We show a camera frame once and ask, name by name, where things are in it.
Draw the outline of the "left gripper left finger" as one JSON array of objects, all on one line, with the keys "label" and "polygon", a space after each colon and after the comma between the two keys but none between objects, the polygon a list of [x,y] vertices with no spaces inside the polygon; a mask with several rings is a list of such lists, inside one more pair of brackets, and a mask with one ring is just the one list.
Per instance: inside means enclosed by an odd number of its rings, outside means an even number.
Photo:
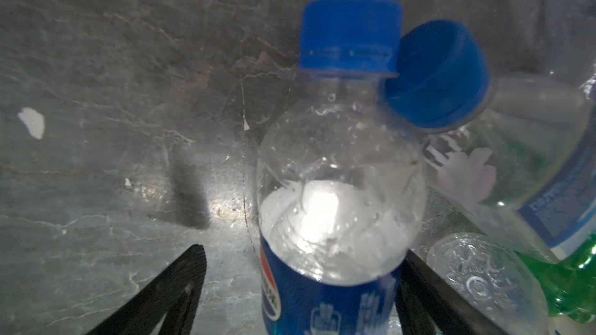
[{"label": "left gripper left finger", "polygon": [[206,277],[206,253],[194,244],[91,334],[189,334]]}]

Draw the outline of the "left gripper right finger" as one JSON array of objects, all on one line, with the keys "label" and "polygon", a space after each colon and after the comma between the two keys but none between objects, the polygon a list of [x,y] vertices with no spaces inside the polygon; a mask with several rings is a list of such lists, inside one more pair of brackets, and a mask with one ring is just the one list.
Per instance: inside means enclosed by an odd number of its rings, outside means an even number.
[{"label": "left gripper right finger", "polygon": [[400,266],[395,307],[403,334],[505,334],[470,305],[417,254],[408,251]]}]

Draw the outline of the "clear bottle blue cap pepsi label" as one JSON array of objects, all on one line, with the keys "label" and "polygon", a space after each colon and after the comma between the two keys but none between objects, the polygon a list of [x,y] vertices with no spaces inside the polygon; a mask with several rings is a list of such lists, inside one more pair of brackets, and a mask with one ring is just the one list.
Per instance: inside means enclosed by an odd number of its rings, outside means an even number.
[{"label": "clear bottle blue cap pepsi label", "polygon": [[395,0],[304,9],[304,97],[259,148],[262,318],[268,334],[385,334],[427,186],[408,123],[384,100],[397,77]]}]

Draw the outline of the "blue label bottle small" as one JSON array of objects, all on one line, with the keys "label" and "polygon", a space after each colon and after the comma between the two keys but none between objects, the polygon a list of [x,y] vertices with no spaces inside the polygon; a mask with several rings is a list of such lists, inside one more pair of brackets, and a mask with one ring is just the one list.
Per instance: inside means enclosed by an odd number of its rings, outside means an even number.
[{"label": "blue label bottle small", "polygon": [[555,264],[595,234],[595,100],[533,74],[492,77],[461,23],[400,40],[386,100],[412,124],[431,188],[506,248]]}]

